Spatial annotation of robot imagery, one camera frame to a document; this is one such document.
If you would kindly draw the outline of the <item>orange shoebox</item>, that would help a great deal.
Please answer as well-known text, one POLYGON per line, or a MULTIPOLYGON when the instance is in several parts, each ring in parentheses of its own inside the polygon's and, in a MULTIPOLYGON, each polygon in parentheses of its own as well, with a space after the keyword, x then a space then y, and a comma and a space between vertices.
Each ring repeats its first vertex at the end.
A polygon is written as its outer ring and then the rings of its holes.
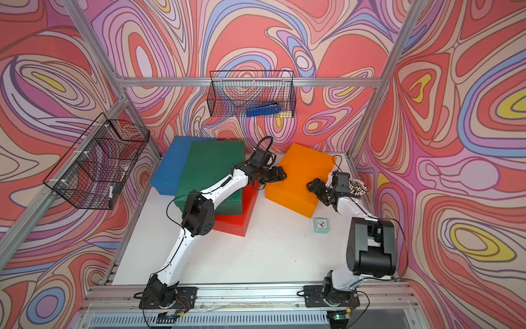
POLYGON ((267 200, 311 218, 319 200, 315 194, 309 192, 307 184, 317 178, 323 182, 327 181, 334 168, 333 157, 294 143, 279 165, 287 178, 266 186, 267 200))

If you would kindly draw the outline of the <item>green shoebox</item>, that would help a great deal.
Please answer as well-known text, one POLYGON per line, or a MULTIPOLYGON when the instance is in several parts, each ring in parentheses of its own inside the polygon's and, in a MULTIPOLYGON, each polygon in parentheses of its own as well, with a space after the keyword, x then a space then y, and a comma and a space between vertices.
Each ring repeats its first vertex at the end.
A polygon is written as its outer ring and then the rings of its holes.
POLYGON ((202 191, 215 185, 244 160, 243 141, 192 142, 175 195, 176 207, 182 211, 192 190, 202 191))

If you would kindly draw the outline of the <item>red shoebox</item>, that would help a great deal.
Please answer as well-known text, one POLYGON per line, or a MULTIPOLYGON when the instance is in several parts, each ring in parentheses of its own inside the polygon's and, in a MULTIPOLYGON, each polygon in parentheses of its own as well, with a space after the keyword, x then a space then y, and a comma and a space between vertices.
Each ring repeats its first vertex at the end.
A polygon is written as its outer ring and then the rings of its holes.
POLYGON ((215 226, 213 230, 232 234, 238 237, 245 237, 249 223, 256 205, 259 190, 246 186, 243 190, 244 201, 242 215, 217 215, 215 217, 215 226))

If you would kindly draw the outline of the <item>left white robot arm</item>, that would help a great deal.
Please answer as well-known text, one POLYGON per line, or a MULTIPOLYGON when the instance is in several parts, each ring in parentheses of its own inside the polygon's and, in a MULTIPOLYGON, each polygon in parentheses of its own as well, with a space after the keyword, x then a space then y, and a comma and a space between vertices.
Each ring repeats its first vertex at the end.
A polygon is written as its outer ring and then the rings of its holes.
POLYGON ((276 155, 268 149, 255 149, 251 156, 232 167, 229 174, 211 187, 192 190, 182 211, 181 230, 163 266, 150 275, 144 294, 162 308, 175 301, 184 263, 193 246, 215 226, 215 211, 228 197, 248 185, 281 182, 287 178, 282 167, 275 166, 276 155))

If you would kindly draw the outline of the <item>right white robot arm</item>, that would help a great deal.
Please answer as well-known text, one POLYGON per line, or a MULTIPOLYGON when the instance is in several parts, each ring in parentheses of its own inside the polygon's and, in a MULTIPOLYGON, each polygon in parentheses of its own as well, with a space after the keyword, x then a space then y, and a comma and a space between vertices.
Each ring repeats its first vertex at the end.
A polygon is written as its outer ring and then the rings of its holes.
POLYGON ((395 226, 365 210, 359 201, 367 191, 364 182, 334 171, 330 183, 316 178, 306 186, 321 203, 351 220, 345 264, 327 273, 321 288, 324 298, 335 303, 366 280, 393 278, 398 263, 395 226))

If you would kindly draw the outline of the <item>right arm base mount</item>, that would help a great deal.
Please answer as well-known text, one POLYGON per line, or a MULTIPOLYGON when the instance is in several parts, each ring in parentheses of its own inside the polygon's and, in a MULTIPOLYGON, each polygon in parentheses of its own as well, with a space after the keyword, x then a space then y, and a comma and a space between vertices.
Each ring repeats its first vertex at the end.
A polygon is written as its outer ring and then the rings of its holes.
POLYGON ((297 292, 297 296, 304 299, 307 308, 345 307, 354 310, 361 305, 355 289, 339 291, 331 284, 305 285, 297 292))

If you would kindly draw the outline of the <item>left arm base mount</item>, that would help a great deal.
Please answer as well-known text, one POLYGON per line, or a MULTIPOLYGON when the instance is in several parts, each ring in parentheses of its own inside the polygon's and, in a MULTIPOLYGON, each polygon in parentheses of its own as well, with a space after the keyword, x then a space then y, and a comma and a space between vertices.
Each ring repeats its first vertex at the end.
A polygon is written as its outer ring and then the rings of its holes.
POLYGON ((152 284, 134 294, 142 310, 180 310, 188 311, 195 307, 197 287, 177 287, 152 284))

